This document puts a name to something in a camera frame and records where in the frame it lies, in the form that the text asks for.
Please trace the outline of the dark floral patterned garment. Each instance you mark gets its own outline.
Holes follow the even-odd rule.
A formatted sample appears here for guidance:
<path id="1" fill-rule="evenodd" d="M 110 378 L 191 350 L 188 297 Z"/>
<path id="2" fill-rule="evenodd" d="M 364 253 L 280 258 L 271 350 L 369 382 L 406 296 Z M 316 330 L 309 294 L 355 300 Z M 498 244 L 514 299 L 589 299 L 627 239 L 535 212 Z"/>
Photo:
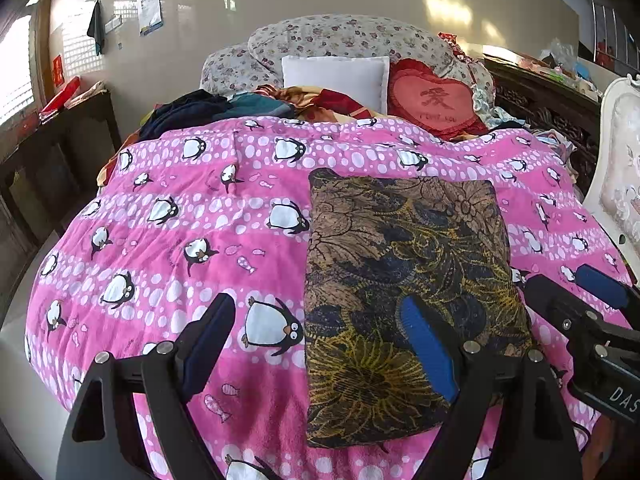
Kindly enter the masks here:
<path id="1" fill-rule="evenodd" d="M 450 399 L 401 323 L 416 296 L 463 340 L 502 356 L 533 342 L 508 233 L 486 180 L 309 177 L 306 436 L 347 448 L 420 434 Z"/>

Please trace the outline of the navy blue folded clothing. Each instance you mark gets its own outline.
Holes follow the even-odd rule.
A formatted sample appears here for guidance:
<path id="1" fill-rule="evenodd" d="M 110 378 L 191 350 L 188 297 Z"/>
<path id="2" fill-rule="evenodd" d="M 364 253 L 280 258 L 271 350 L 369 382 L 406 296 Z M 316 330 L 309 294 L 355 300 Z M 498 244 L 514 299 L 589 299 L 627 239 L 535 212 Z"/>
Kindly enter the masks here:
<path id="1" fill-rule="evenodd" d="M 139 140 L 155 140 L 167 131 L 209 124 L 231 107 L 224 96 L 194 90 L 153 110 L 139 129 Z"/>

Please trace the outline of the teal folded clothing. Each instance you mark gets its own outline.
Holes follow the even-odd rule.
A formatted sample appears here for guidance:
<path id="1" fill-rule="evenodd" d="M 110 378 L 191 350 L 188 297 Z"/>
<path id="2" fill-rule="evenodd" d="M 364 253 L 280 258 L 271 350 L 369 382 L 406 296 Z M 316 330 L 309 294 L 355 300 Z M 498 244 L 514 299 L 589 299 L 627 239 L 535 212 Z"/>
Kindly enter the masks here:
<path id="1" fill-rule="evenodd" d="M 229 108 L 213 116 L 212 121 L 241 118 L 271 116 L 279 118 L 294 118 L 297 115 L 295 107 L 284 101 L 263 96 L 259 93 L 242 93 L 228 101 Z"/>

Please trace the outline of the white ornate chair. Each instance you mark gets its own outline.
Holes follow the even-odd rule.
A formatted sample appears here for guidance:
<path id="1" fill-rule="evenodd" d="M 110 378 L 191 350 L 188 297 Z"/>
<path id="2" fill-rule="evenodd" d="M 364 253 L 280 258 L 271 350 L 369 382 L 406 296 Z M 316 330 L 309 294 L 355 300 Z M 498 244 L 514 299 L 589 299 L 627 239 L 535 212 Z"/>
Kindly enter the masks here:
<path id="1" fill-rule="evenodd" d="M 606 88 L 600 113 L 596 170 L 584 206 L 639 275 L 639 78 Z"/>

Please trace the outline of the dark carved wooden headboard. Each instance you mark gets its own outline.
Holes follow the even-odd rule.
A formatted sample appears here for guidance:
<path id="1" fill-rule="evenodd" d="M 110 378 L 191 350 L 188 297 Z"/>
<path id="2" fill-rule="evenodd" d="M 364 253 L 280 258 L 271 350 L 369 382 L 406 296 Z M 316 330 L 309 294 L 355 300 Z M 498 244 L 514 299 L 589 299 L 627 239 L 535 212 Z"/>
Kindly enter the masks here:
<path id="1" fill-rule="evenodd" d="M 587 194 L 596 171 L 600 141 L 600 105 L 581 93 L 511 64 L 484 58 L 494 78 L 496 104 L 531 127 L 562 133 L 574 144 L 570 163 L 577 186 Z"/>

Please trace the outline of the pink penguin blanket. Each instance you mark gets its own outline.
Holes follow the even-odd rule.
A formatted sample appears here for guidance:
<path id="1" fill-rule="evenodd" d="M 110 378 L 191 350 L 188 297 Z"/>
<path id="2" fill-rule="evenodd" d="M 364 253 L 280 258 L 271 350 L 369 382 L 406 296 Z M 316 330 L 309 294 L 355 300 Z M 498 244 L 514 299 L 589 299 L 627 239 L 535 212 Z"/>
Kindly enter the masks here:
<path id="1" fill-rule="evenodd" d="M 304 257 L 311 219 L 308 174 L 439 177 L 496 184 L 514 278 L 544 271 L 570 286 L 588 263 L 630 284 L 620 252 L 578 202 L 560 156 L 524 129 L 480 140 L 439 140 L 398 118 L 347 124 L 243 117 L 163 133 L 124 148 L 98 196 L 40 264 L 29 299 L 25 354 L 70 411 L 94 356 L 149 352 L 198 320 L 218 292 L 246 314 L 248 298 L 284 301 L 304 320 Z M 314 451 L 304 442 L 308 401 L 304 342 L 241 342 L 235 324 L 210 382 L 189 406 L 215 462 L 254 462 L 285 479 L 409 479 L 419 444 L 388 453 Z"/>

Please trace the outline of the red heart cushion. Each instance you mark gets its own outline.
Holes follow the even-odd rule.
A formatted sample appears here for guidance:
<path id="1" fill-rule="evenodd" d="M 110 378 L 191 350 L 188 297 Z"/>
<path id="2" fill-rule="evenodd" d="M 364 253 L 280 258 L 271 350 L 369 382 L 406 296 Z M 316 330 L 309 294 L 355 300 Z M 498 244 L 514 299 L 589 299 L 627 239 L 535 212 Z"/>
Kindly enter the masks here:
<path id="1" fill-rule="evenodd" d="M 470 87 L 436 76 L 424 63 L 410 58 L 390 66 L 387 109 L 387 114 L 412 122 L 445 141 L 462 134 L 488 133 L 473 110 Z"/>

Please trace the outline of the dark wooden side table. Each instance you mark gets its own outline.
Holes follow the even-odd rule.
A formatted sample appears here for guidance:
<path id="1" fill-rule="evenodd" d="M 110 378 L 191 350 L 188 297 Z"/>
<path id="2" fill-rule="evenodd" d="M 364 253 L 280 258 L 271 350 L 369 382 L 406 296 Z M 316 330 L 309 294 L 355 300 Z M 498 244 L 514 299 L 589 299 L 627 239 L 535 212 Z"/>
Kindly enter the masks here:
<path id="1" fill-rule="evenodd" d="M 85 175 L 89 165 L 104 166 L 121 146 L 112 96 L 107 90 L 71 108 L 62 108 L 17 143 L 13 152 L 1 161 L 1 200 L 27 244 L 37 247 L 40 239 L 11 192 L 13 178 L 24 174 L 29 189 L 43 209 L 44 221 L 61 234 L 64 232 L 62 220 L 68 208 L 79 197 L 98 187 L 95 177 Z M 70 197 L 61 203 L 49 195 L 47 185 L 38 178 L 55 154 L 61 157 L 62 170 L 72 186 Z"/>

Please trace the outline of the white square pillow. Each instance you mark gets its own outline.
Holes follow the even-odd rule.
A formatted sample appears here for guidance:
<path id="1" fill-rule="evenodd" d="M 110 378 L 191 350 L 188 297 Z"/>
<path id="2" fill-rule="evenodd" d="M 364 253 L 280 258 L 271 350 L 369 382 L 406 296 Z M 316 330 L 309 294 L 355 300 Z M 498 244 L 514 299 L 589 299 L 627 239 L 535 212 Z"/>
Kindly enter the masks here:
<path id="1" fill-rule="evenodd" d="M 349 96 L 369 110 L 387 114 L 390 58 L 288 55 L 281 60 L 285 87 L 318 87 Z"/>

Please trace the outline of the orange red floral blanket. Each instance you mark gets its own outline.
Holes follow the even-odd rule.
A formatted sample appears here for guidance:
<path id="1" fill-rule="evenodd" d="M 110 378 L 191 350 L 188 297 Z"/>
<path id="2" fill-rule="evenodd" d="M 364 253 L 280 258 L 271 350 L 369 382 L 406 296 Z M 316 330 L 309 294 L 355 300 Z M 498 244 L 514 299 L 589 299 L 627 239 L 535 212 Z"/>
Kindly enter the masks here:
<path id="1" fill-rule="evenodd" d="M 277 88 L 272 84 L 258 86 L 255 93 L 291 104 L 295 117 L 305 122 L 356 122 L 359 119 L 382 118 L 383 114 L 370 110 L 350 96 L 318 87 Z"/>

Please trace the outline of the red box on table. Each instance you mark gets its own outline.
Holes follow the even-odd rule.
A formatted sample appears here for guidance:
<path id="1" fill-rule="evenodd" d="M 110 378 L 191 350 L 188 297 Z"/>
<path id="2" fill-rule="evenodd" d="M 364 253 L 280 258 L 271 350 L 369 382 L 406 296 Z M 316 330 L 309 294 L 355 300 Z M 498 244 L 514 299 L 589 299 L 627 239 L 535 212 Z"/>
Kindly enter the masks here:
<path id="1" fill-rule="evenodd" d="M 50 116 L 57 113 L 78 91 L 81 84 L 79 76 L 73 78 L 40 110 L 38 116 L 40 122 L 44 122 Z"/>

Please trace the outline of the dark hanging cloth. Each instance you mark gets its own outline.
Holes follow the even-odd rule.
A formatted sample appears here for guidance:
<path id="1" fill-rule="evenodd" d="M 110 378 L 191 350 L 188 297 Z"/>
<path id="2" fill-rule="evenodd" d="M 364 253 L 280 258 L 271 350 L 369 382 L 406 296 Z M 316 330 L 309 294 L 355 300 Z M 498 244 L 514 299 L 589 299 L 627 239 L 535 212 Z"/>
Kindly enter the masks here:
<path id="1" fill-rule="evenodd" d="M 96 52 L 96 55 L 102 55 L 105 46 L 105 27 L 101 0 L 96 0 L 94 3 L 87 29 L 87 36 L 94 41 L 94 52 Z"/>

